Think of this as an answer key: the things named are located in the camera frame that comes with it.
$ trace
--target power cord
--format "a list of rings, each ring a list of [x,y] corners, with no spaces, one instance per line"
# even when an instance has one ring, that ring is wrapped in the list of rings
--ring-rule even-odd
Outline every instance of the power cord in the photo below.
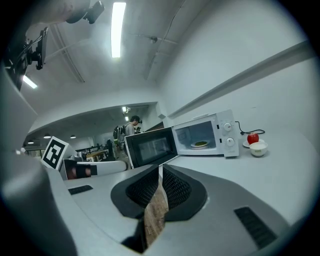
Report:
[[[240,128],[240,122],[238,122],[238,121],[235,121],[236,123],[238,123],[238,125],[239,125],[239,129],[240,129],[240,134],[241,135],[244,135],[244,134],[251,134],[251,133],[253,133],[253,132],[256,132],[256,131],[261,131],[261,132],[256,132],[256,134],[265,134],[266,132],[264,131],[264,130],[262,130],[262,129],[256,129],[256,130],[252,130],[252,131],[243,131],[243,130],[241,130],[241,128]]]

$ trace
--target ceiling light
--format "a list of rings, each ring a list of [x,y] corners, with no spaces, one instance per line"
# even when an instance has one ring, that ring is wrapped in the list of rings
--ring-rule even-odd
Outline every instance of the ceiling light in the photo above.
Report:
[[[32,82],[32,81],[31,81],[27,76],[25,76],[25,75],[23,76],[23,81],[25,81],[26,84],[29,85],[29,86],[31,86],[33,89],[38,87],[34,82]]]
[[[50,139],[50,138],[51,138],[51,136],[50,136],[50,134],[49,134],[49,133],[46,133],[46,134],[43,136],[43,138],[44,138],[44,139]]]
[[[120,58],[122,23],[124,21],[126,3],[114,2],[111,18],[111,56]]]

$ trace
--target white countertop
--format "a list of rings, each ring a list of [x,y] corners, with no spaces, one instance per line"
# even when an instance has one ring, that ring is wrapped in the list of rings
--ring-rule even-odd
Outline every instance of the white countertop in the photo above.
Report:
[[[308,214],[320,183],[320,156],[299,132],[267,132],[268,152],[254,157],[239,140],[239,156],[178,156],[167,164],[233,181],[278,211],[290,225]]]

